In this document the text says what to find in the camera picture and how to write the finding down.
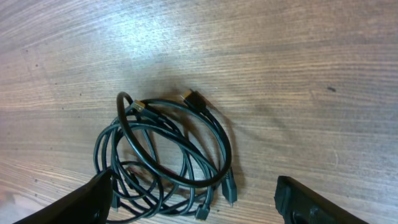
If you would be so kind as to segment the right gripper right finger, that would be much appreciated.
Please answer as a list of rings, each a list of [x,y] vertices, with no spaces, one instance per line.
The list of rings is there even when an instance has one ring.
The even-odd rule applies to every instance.
[[[367,224],[289,176],[278,176],[274,200],[285,224]]]

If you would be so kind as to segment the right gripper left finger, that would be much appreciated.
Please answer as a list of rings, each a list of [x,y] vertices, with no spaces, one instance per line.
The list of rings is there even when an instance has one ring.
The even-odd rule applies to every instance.
[[[95,175],[87,184],[15,224],[105,224],[113,190],[109,169]]]

